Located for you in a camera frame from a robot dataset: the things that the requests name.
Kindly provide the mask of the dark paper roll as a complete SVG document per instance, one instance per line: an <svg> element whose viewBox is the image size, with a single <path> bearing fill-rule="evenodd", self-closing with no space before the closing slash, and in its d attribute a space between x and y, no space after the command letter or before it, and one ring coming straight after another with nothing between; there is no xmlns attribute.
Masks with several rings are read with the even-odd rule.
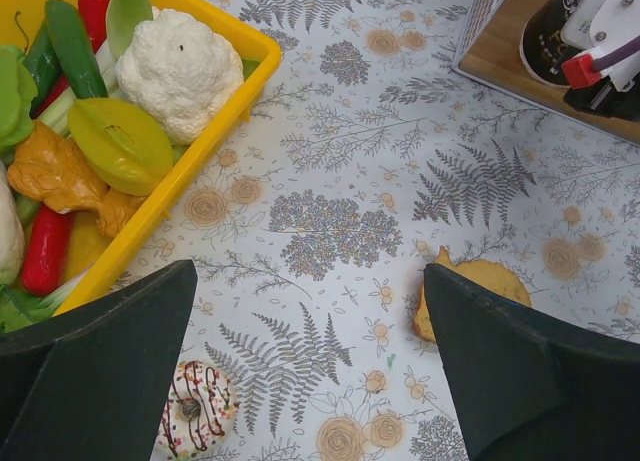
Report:
<svg viewBox="0 0 640 461"><path fill-rule="evenodd" d="M593 46L590 22L574 19L577 25L566 28L584 0L548 0L527 22L520 41L520 58L529 74L543 84L569 88L562 64Z"/></svg>

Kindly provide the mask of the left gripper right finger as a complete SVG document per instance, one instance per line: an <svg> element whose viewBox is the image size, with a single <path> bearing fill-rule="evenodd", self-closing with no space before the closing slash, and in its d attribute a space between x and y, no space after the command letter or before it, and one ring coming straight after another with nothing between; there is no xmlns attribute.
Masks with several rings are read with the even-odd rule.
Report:
<svg viewBox="0 0 640 461"><path fill-rule="evenodd" d="M424 270L426 305L472 460L636 460L639 346Z"/></svg>

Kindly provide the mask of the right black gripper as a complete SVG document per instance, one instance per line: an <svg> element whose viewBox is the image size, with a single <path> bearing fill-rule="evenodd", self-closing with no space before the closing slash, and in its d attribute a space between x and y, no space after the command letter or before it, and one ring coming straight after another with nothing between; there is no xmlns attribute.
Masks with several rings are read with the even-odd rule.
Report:
<svg viewBox="0 0 640 461"><path fill-rule="evenodd" d="M618 91L609 77L580 89L570 86L563 96L565 104L576 111L605 118L639 119L639 74L628 91Z"/></svg>

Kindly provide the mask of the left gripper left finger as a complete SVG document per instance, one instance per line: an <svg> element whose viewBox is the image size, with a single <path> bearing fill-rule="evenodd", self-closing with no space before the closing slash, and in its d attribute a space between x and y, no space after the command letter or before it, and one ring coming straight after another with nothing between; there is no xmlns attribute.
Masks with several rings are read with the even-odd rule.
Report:
<svg viewBox="0 0 640 461"><path fill-rule="evenodd" d="M150 459L196 287L179 260L2 335L2 459Z"/></svg>

